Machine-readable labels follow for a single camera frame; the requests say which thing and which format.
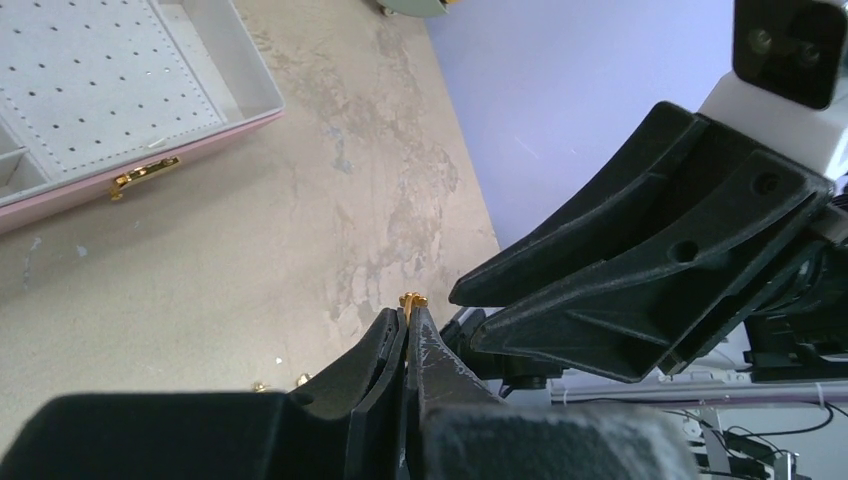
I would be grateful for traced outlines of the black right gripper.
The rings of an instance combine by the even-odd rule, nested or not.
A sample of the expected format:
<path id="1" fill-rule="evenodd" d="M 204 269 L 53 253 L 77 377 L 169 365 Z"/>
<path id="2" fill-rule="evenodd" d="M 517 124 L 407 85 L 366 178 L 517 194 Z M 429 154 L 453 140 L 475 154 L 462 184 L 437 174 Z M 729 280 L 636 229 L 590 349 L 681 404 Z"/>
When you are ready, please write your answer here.
<path id="1" fill-rule="evenodd" d="M 847 378 L 847 200 L 764 152 L 677 221 L 491 316 L 472 349 L 635 383 L 744 325 L 753 381 Z"/>

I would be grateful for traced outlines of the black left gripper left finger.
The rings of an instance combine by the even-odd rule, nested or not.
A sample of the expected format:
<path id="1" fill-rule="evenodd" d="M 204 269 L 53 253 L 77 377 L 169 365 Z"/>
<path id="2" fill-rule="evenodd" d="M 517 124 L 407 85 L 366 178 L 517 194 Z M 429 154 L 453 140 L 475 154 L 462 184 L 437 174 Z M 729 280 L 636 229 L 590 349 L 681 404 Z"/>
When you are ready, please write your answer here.
<path id="1" fill-rule="evenodd" d="M 74 394 L 46 403 L 5 479 L 393 479 L 406 326 L 382 310 L 290 392 Z"/>

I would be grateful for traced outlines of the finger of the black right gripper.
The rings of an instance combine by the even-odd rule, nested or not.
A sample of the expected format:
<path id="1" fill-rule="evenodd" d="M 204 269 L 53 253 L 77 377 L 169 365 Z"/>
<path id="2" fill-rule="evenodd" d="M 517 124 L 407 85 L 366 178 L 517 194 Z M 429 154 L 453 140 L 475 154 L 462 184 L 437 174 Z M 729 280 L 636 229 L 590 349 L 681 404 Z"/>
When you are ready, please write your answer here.
<path id="1" fill-rule="evenodd" d="M 506 307 L 636 247 L 703 201 L 756 142 L 703 114 L 656 104 L 586 185 L 529 234 L 460 277 L 466 307 Z"/>

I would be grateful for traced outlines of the gold hoop earring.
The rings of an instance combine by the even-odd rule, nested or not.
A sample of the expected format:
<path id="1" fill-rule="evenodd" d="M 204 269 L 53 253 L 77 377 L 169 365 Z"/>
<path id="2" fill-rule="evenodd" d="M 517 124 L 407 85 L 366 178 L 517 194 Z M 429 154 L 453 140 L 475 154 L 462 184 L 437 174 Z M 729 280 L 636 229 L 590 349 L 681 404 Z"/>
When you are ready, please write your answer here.
<path id="1" fill-rule="evenodd" d="M 399 306 L 402 309 L 406 325 L 409 325 L 413 313 L 420 308 L 426 308 L 429 300 L 418 292 L 406 292 L 399 297 Z"/>

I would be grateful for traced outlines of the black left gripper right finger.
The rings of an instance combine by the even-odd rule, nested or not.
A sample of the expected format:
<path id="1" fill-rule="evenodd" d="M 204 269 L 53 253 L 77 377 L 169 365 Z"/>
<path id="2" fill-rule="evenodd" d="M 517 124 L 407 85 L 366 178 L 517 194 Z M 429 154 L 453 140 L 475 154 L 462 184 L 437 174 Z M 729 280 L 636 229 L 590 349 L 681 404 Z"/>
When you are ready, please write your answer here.
<path id="1" fill-rule="evenodd" d="M 660 412 L 632 404 L 513 406 L 451 351 L 424 307 L 405 310 L 405 460 L 413 479 L 695 479 Z"/>

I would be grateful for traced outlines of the pink jewelry box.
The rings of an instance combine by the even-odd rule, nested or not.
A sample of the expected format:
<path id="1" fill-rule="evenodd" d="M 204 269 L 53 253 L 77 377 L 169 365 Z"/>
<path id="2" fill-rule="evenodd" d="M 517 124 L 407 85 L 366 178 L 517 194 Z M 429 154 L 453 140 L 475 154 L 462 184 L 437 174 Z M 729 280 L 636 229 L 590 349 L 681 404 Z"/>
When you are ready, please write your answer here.
<path id="1" fill-rule="evenodd" d="M 1 229 L 119 199 L 283 108 L 230 1 L 5 1 Z"/>

